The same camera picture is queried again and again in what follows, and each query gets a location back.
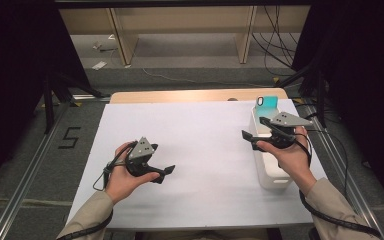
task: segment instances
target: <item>black tape marking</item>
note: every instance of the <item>black tape marking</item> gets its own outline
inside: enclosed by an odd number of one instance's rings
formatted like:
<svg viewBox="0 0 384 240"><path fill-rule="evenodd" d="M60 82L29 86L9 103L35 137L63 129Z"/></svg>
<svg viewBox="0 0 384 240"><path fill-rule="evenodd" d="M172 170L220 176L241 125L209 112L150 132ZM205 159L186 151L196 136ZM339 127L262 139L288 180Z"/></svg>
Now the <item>black tape marking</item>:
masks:
<svg viewBox="0 0 384 240"><path fill-rule="evenodd" d="M80 130L80 127L69 127L67 128L67 131L65 131L64 138L62 140L73 140L73 144L71 146L59 146L58 149L70 149L74 148L76 146L77 140L79 140L78 137L67 137L70 130Z"/></svg>

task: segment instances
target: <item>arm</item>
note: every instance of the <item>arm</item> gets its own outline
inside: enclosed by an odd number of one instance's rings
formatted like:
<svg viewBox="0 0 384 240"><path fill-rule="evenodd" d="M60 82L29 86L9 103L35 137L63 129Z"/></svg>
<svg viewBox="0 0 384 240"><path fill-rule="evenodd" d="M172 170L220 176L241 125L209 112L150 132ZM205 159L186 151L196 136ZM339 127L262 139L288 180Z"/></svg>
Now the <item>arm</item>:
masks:
<svg viewBox="0 0 384 240"><path fill-rule="evenodd" d="M123 144L117 148L115 155L117 155L128 143ZM127 151L125 151L120 159L126 158ZM105 192L96 192L92 195L83 206L77 211L73 219L64 227L57 238L67 234L88 229L97 226L105 221L111 214L112 208L119 201L127 198L138 186L150 182L160 175L156 172L147 173L140 177L130 175L124 166L114 167ZM103 239L105 229L96 233L76 239Z"/></svg>
<svg viewBox="0 0 384 240"><path fill-rule="evenodd" d="M302 136L307 136L307 131L303 127L297 127L295 133L298 134L297 140L308 148L307 140ZM306 153L298 145L293 144L286 149L278 149L270 143L259 141L257 146L276 157L280 167L291 176L313 208L337 219L367 225L327 179L316 180L308 166ZM313 220L321 239L377 239L369 234L337 226L315 216Z"/></svg>

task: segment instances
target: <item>cable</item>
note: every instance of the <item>cable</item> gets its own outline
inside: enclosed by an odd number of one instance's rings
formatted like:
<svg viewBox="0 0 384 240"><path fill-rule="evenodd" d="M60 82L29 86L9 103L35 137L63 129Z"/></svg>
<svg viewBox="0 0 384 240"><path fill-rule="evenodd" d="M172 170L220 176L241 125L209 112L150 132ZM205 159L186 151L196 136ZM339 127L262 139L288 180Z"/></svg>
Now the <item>cable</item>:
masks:
<svg viewBox="0 0 384 240"><path fill-rule="evenodd" d="M299 85L301 85L302 83L296 83L296 84L294 84L294 85L288 85L288 86L285 86L285 87L283 87L283 89L286 89L286 88L293 88L293 87L295 87L295 86L299 86Z"/></svg>
<svg viewBox="0 0 384 240"><path fill-rule="evenodd" d="M273 20L271 19L270 14L268 13L266 6L264 6L264 11L266 12L267 17L269 18L270 23L271 23L271 25L272 25L272 27L273 27L273 32L272 32L272 36L270 37L269 45L271 44L271 40L273 39L273 35L274 35L274 33L276 33L277 37L279 38L280 45L281 45L281 46L284 46L284 48L282 47L283 55L285 56L286 61L289 63L289 65L291 65L291 63L289 62L289 59L287 58L287 56L286 56L284 50L286 50L286 52L288 53L289 57L290 57L292 60L293 60L293 58L292 58L291 54L289 53L289 51L287 50L286 45L285 45L285 43L283 42L283 40L282 40L282 38L280 37L280 34L279 34L279 14L280 14L280 7L279 7L279 6L276 6L276 23L275 23L275 24L273 23Z"/></svg>
<svg viewBox="0 0 384 240"><path fill-rule="evenodd" d="M99 52L109 52L109 51L114 51L117 50L118 48L111 48L111 49L99 49Z"/></svg>
<svg viewBox="0 0 384 240"><path fill-rule="evenodd" d="M292 40L294 40L295 44L298 44L298 41L295 40L294 36L292 36L292 33L289 33L289 36L291 36Z"/></svg>
<svg viewBox="0 0 384 240"><path fill-rule="evenodd" d="M262 87L262 88L270 88L272 86L265 86L265 85L258 85L258 84L252 84L252 83L227 83L227 82L219 82L219 81L204 81L204 82L199 82L195 80L190 80L190 79L178 79L178 78L169 78L160 74L151 74L145 70L145 68L142 68L142 70L149 76L152 77L160 77L164 78L170 81L176 81L176 82L190 82L190 83L218 83L218 84L223 84L223 85L248 85L248 86L253 86L253 87Z"/></svg>
<svg viewBox="0 0 384 240"><path fill-rule="evenodd" d="M318 130L308 130L308 131L316 131L316 132L321 132L321 133L326 133L326 134L329 134L327 132L323 132L323 131L318 131ZM304 136L307 141L310 143L309 139L307 138L307 136L303 135L303 134L295 134L295 135L301 135L301 136ZM300 146L302 148L302 150L307 154L308 156L308 166L310 166L310 163L311 163L311 153L308 151L307 148L305 148L304 145L302 145L300 142L298 142L297 140L294 140L294 142ZM348 160L346 161L346 169L348 169ZM346 178L345 176L345 196L346 196ZM304 207L311 213L313 214L314 216L320 218L320 219L323 219L327 222L330 222L330 223L333 223L335 225L338 225L338 226L342 226L342 227L345 227L345 228L348 228L348 229L351 229L351 230L354 230L354 231L358 231L358 232L363 232L363 233L367 233L367 234L370 234L370 235L373 235L373 236L376 236L378 238L381 237L381 234L378 230L374 229L374 228L371 228L371 227L368 227L368 226L364 226L364 225L361 225L361 224L358 224L358 223L353 223L353 222L348 222L348 221L344 221L344 220L341 220L341 219L337 219L337 218L334 218L334 217L331 217L329 215L326 215L316 209L314 209L310 204L307 203L307 201L305 200L305 196L304 194L302 193L302 191L300 190L299 191L299 196L300 196L300 199L301 199L301 202L302 204L304 205Z"/></svg>
<svg viewBox="0 0 384 240"><path fill-rule="evenodd" d="M101 176L99 176L99 178L96 179L95 183L93 184L93 189L97 191L103 191L105 189L108 183L108 176L113 170L115 162L118 160L121 154L123 154L123 152L125 152L128 148L134 147L136 144L137 144L137 141L131 142L127 146L125 146L123 149L121 149L120 152L118 152L118 154L114 157L114 159L110 163L108 163L107 166L104 168ZM96 183L98 183L99 179L101 179L102 177L104 177L104 186L101 189L96 188Z"/></svg>
<svg viewBox="0 0 384 240"><path fill-rule="evenodd" d="M98 225L96 225L94 227L90 227L90 228L87 228L87 229L83 229L83 230L80 230L80 231L69 233L67 235L64 235L64 236L58 238L57 240L76 239L76 238L79 238L79 237L83 237L83 236L95 233L95 232L105 228L111 222L112 216L113 216L113 210L111 210L111 213L108 216L108 218L105 219L105 221L101 222L100 224L98 224Z"/></svg>
<svg viewBox="0 0 384 240"><path fill-rule="evenodd" d="M267 41L267 39L265 39L265 38L263 37L263 34L261 34L261 33L259 33L259 34L260 34L261 39L263 39L264 42L270 44L272 47L279 48L279 49L285 49L285 50L287 49L287 50L290 51L290 52L295 52L295 50L292 50L292 49L289 49L289 48L284 48L284 47L275 45L275 44L273 44L273 43L270 43L269 41Z"/></svg>
<svg viewBox="0 0 384 240"><path fill-rule="evenodd" d="M301 103L301 104L297 104L295 105L295 107L302 107L302 106L316 106L317 104L314 104L314 103Z"/></svg>
<svg viewBox="0 0 384 240"><path fill-rule="evenodd" d="M327 222L330 222L330 223L333 223L335 225L338 225L338 226L341 226L341 227L344 227L344 228L348 228L348 229L351 229L351 230L354 230L354 231L367 233L367 234L376 236L378 238L381 237L380 232L378 230L374 229L374 228L371 228L371 227L368 227L368 226L364 226L364 225L361 225L361 224L358 224L358 223L353 223L353 222L348 222L348 221L340 220L340 219L331 217L329 215L326 215L326 214L324 214L324 213L322 213L320 211L317 211L310 204L308 204L307 201L305 201L305 196L301 192L301 190L299 191L299 197L300 197L301 202L304 205L304 207L311 214L313 214L314 216L316 216L316 217L318 217L320 219L323 219L323 220L325 220Z"/></svg>
<svg viewBox="0 0 384 240"><path fill-rule="evenodd" d="M254 33L252 34L252 38L254 38L254 40L257 42L257 44L264 50L265 53L268 53L271 57L273 57L274 59L276 59L277 61L279 61L280 63L282 63L283 65L285 65L286 67L288 68L291 68L291 65L288 64L288 63L285 63L284 61L280 60L278 57L276 57L273 53L269 52L268 48L265 48L263 47L263 45L260 44L260 42L257 40L257 38L255 38L255 35Z"/></svg>

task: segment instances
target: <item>handheld controller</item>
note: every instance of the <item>handheld controller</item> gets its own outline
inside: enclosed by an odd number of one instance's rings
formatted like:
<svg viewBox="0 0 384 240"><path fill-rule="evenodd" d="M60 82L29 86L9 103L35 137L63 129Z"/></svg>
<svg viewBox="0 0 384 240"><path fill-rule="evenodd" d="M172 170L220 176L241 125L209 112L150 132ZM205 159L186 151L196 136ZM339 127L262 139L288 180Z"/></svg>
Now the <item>handheld controller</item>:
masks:
<svg viewBox="0 0 384 240"><path fill-rule="evenodd" d="M161 184L164 177L173 172L175 165L167 167L164 170L149 166L148 161L157 148L157 144L149 144L148 140L145 137L142 137L127 153L125 160L127 171L135 177L142 176L149 172L157 172L160 176L152 182Z"/></svg>
<svg viewBox="0 0 384 240"><path fill-rule="evenodd" d="M266 141L273 146L284 149L291 146L295 141L295 127L309 126L311 121L296 117L290 113L281 112L273 119L259 118L260 123L271 129L270 137L254 137L251 133L242 130L242 138L251 143L252 150L265 152L257 146L258 141Z"/></svg>

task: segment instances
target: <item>left hand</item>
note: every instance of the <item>left hand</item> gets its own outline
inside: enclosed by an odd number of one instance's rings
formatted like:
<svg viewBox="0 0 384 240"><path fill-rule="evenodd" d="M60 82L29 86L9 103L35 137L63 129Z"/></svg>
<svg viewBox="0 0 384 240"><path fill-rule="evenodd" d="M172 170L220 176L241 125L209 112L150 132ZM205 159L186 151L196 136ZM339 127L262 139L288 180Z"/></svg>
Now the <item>left hand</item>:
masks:
<svg viewBox="0 0 384 240"><path fill-rule="evenodd" d="M129 143L124 143L118 147L115 151L115 155L117 155L128 144ZM124 151L119 159L125 159L128 150L129 149ZM105 192L110 196L115 205L119 201L127 198L140 185L150 182L159 176L159 173L150 172L143 176L134 177L127 171L125 166L115 166L110 175Z"/></svg>

